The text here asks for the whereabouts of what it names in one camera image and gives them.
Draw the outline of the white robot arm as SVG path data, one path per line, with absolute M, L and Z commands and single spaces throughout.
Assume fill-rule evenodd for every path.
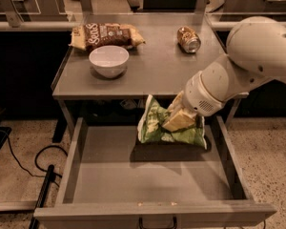
M 188 80 L 162 127 L 189 128 L 197 116 L 211 116 L 228 100 L 272 80 L 286 84 L 286 27 L 267 17 L 246 18 L 229 32 L 226 52 Z

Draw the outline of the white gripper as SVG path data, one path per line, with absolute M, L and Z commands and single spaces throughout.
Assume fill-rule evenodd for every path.
M 168 111 L 171 116 L 162 127 L 170 132 L 188 128 L 195 124 L 197 114 L 211 116 L 221 110 L 224 104 L 206 90 L 202 82 L 202 71 L 196 73 L 170 104 Z

